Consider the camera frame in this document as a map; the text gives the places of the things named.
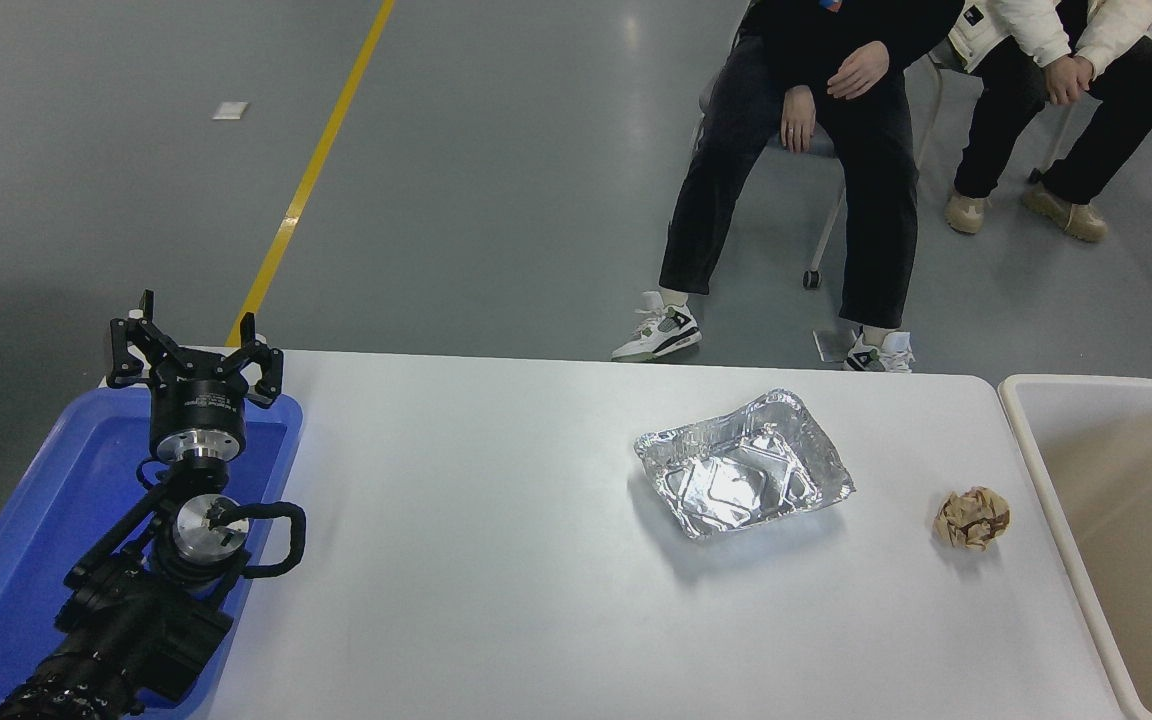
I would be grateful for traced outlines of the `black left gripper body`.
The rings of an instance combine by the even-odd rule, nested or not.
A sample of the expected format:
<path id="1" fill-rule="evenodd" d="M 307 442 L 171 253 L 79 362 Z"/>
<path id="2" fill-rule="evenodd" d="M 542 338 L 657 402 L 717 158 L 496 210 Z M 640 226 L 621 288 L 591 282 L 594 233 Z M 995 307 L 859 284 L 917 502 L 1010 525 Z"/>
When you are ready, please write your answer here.
<path id="1" fill-rule="evenodd" d="M 211 369 L 194 378 L 177 363 L 152 366 L 150 438 L 160 444 L 189 430 L 218 430 L 238 444 L 247 442 L 244 397 L 248 382 L 242 376 L 220 378 Z"/>

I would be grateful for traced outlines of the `person's right hand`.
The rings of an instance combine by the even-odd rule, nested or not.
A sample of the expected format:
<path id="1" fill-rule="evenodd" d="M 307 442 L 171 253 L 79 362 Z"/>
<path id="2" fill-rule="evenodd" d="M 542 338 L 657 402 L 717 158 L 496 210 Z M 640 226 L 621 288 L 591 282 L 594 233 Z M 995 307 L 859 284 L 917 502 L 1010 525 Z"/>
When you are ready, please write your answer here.
<path id="1" fill-rule="evenodd" d="M 808 152 L 817 127 L 812 90 L 805 85 L 788 88 L 780 118 L 780 142 L 790 152 Z"/>

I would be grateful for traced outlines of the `person's left hand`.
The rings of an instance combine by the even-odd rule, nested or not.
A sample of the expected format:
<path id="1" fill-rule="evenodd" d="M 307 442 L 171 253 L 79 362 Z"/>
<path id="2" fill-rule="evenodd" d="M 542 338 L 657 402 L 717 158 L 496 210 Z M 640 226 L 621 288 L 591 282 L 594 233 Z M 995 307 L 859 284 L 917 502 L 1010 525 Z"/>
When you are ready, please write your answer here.
<path id="1" fill-rule="evenodd" d="M 1079 55 L 1060 56 L 1043 68 L 1044 88 L 1051 104 L 1064 106 L 1091 91 L 1094 67 Z"/>
<path id="2" fill-rule="evenodd" d="M 890 71 L 890 50 L 882 41 L 869 41 L 847 55 L 838 71 L 827 79 L 832 99 L 854 100 L 877 86 Z"/>

